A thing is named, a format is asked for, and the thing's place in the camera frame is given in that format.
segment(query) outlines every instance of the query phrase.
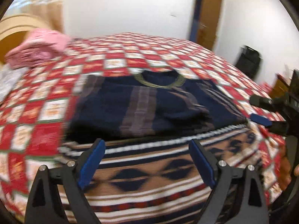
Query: wooden door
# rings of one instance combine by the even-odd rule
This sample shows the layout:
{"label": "wooden door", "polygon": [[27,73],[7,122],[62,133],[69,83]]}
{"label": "wooden door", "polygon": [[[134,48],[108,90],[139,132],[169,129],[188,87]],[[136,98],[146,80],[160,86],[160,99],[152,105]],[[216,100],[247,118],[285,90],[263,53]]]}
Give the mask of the wooden door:
{"label": "wooden door", "polygon": [[222,0],[202,0],[197,43],[212,50],[220,16]]}

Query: red and white checkered bedspread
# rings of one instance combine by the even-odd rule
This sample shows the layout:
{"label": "red and white checkered bedspread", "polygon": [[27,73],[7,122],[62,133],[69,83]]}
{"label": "red and white checkered bedspread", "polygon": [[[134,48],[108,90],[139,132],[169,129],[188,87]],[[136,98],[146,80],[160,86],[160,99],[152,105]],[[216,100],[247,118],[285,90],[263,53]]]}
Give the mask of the red and white checkered bedspread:
{"label": "red and white checkered bedspread", "polygon": [[[190,41],[133,33],[77,39],[63,56],[29,70],[0,107],[0,198],[7,208],[24,215],[38,167],[54,165],[85,75],[124,76],[172,68],[187,78],[212,79],[246,116],[258,113],[283,120],[279,114],[251,107],[251,94],[268,95],[224,59]],[[283,143],[269,134],[260,145],[270,202],[279,193],[280,156],[275,145]]]}

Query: navy blue sweater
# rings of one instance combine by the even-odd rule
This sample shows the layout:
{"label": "navy blue sweater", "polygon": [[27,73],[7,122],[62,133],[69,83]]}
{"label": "navy blue sweater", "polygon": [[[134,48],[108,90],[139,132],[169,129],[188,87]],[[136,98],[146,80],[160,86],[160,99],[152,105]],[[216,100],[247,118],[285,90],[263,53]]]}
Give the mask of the navy blue sweater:
{"label": "navy blue sweater", "polygon": [[83,144],[96,138],[190,136],[245,120],[211,80],[185,79],[176,71],[144,71],[138,77],[91,75],[67,139]]}

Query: bed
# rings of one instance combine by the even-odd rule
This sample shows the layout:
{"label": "bed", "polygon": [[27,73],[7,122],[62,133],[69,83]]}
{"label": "bed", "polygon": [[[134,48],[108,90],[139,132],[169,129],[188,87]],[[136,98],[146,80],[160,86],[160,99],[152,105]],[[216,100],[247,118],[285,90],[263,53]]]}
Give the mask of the bed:
{"label": "bed", "polygon": [[[258,113],[283,120],[279,114],[249,105],[252,94],[268,97],[261,87],[224,59],[190,41],[135,33],[75,39],[62,56],[28,70],[0,107],[0,198],[7,209],[25,214],[29,190],[40,165],[54,167],[76,159],[90,147],[65,142],[63,137],[87,75],[124,76],[144,69],[175,69],[187,78],[212,79],[244,115]],[[192,137],[205,142],[208,148],[220,142],[222,146],[210,149],[223,148],[224,154],[215,154],[231,165],[244,167],[261,159],[267,203],[280,195],[278,147],[284,140],[250,121],[172,141],[107,142],[107,153],[126,152],[115,161],[131,161],[132,157],[138,158],[133,151],[149,149],[139,158],[145,159],[173,152],[178,144],[185,149],[183,144]],[[143,162],[138,169],[128,164],[118,172],[104,167],[97,170],[94,178],[98,186],[86,196],[102,223],[138,223],[143,218],[149,223],[188,223],[194,218],[210,189],[202,183],[187,153],[179,159],[161,161],[164,162],[159,166],[150,162],[150,172],[149,162]],[[173,169],[176,171],[171,175],[169,171]],[[181,169],[188,170],[188,178],[180,177]],[[61,198],[70,221],[75,221],[63,190]]]}

